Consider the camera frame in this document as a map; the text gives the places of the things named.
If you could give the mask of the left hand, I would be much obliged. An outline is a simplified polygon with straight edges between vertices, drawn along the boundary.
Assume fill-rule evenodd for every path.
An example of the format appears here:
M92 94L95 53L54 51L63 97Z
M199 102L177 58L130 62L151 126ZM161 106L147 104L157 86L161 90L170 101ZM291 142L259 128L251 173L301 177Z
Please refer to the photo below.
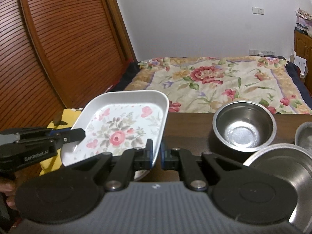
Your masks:
M16 204L15 204L15 194L17 189L17 181L16 178L13 179L7 179L4 177L1 177L1 193L4 193L5 195L5 204L13 209L16 210Z

